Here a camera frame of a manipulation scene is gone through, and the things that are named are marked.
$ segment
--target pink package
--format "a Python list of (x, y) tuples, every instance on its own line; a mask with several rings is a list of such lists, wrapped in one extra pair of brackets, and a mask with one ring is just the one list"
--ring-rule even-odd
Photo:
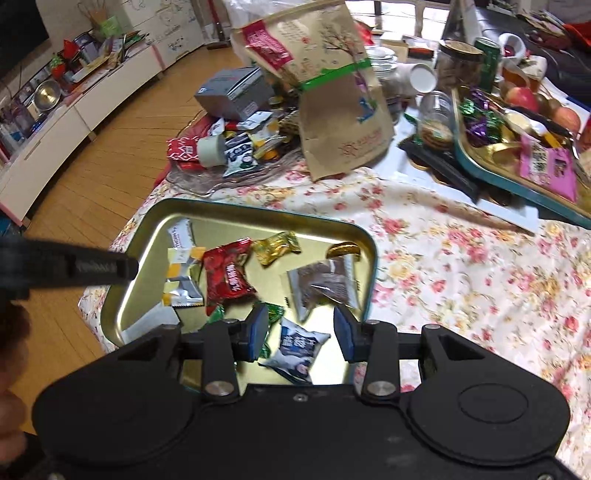
[(570, 200), (577, 201), (573, 157), (565, 148), (545, 148), (529, 135), (521, 135), (519, 176)]

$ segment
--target label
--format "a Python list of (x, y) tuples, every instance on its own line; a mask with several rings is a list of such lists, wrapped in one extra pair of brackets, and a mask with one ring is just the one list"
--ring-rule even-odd
[(254, 112), (256, 112), (256, 103), (251, 102), (249, 103), (246, 108), (242, 111), (246, 117), (251, 116)]
[(243, 27), (242, 33), (246, 47), (253, 49), (273, 68), (280, 69), (294, 59), (281, 42), (267, 31), (263, 20)]
[(285, 326), (282, 326), (281, 330), (284, 330), (281, 332), (281, 353), (284, 355), (293, 355), (300, 358), (314, 356), (314, 349), (318, 343), (315, 338), (305, 337), (297, 332), (289, 335), (287, 334), (288, 328)]

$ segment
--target jar lid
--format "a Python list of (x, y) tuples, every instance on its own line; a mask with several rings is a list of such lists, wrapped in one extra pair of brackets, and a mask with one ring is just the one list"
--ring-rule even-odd
[(371, 60), (392, 60), (395, 57), (394, 50), (386, 47), (378, 47), (376, 45), (368, 45), (365, 51)]
[(439, 51), (447, 53), (450, 57), (467, 61), (481, 61), (484, 58), (482, 50), (457, 40), (441, 40)]

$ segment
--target red package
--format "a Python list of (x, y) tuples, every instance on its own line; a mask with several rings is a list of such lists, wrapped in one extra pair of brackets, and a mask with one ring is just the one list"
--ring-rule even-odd
[(256, 293), (244, 274), (251, 243), (250, 238), (243, 238), (203, 254), (203, 268), (207, 272), (207, 315), (211, 315), (225, 300)]
[(189, 161), (199, 163), (197, 155), (197, 137), (172, 138), (168, 140), (166, 156), (169, 160)]

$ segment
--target television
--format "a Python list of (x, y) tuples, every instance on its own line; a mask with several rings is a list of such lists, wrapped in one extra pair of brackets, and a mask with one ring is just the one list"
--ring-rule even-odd
[(0, 0), (0, 78), (48, 38), (35, 0)]

